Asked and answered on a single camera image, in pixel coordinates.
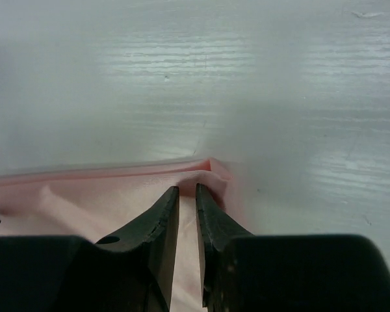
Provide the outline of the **pink satin napkin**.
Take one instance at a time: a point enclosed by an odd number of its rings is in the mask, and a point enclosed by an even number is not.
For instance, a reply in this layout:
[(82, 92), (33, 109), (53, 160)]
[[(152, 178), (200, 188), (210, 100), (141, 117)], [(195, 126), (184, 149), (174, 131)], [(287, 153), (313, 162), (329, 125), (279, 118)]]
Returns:
[(244, 223), (240, 183), (216, 159), (0, 177), (0, 235), (80, 235), (92, 242), (179, 187), (179, 232), (172, 311), (202, 311), (195, 190), (209, 188)]

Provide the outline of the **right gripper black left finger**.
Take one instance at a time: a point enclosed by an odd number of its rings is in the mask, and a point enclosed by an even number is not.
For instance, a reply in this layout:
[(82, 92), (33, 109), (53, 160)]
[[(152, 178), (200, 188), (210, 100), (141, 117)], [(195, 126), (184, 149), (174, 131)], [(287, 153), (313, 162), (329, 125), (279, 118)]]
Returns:
[(74, 235), (0, 237), (0, 311), (168, 311), (179, 189), (93, 243)]

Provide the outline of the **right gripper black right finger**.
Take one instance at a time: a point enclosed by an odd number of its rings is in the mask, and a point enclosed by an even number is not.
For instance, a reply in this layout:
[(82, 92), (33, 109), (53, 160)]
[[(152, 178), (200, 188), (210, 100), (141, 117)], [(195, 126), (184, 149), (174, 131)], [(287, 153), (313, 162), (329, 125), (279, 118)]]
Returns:
[(208, 311), (390, 311), (390, 271), (361, 235), (257, 236), (196, 186)]

